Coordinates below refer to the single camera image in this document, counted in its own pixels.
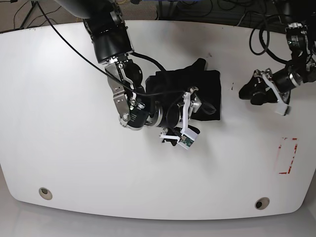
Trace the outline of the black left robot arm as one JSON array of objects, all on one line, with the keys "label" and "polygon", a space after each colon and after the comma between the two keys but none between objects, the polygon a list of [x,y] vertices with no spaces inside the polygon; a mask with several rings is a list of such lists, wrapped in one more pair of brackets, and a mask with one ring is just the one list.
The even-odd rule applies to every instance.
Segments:
[{"label": "black left robot arm", "polygon": [[[314,0],[275,0],[277,13],[265,17],[254,27],[259,31],[259,42],[263,52],[284,65],[271,76],[271,81],[286,104],[289,104],[291,90],[303,83],[316,80],[316,2]],[[269,25],[279,21],[285,28],[286,42],[291,59],[284,60],[269,50]]]}]

